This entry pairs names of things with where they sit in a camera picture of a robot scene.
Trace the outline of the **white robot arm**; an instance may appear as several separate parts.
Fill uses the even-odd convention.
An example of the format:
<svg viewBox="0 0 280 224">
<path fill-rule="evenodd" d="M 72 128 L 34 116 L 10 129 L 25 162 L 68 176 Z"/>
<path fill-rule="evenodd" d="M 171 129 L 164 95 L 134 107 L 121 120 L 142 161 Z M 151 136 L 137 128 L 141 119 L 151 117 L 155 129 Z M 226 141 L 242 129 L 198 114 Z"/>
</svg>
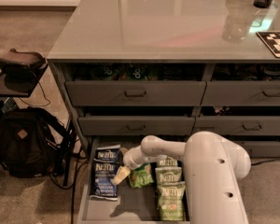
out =
<svg viewBox="0 0 280 224">
<path fill-rule="evenodd" d="M 197 132 L 186 142 L 144 137 L 125 152 L 111 182 L 122 182 L 144 163 L 172 157 L 183 163 L 190 224 L 249 224 L 238 181 L 251 160 L 241 146 L 212 132 Z"/>
</svg>

